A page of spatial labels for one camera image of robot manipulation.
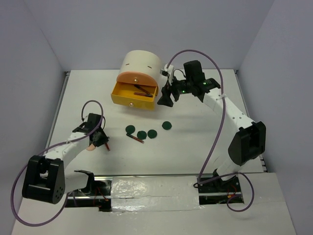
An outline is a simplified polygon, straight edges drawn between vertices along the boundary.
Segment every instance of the dark green coaster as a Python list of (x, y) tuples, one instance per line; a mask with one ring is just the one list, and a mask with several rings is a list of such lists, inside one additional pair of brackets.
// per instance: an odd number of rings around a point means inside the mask
[(129, 125), (125, 128), (127, 134), (132, 134), (135, 132), (135, 127), (133, 125)]
[(157, 137), (157, 132), (156, 130), (150, 130), (148, 131), (148, 137), (151, 139), (154, 139), (155, 137)]
[(145, 140), (147, 138), (147, 133), (145, 131), (138, 131), (137, 138), (141, 140)]
[(169, 130), (172, 128), (172, 124), (169, 122), (169, 121), (165, 121), (163, 124), (162, 124), (162, 127), (164, 130)]

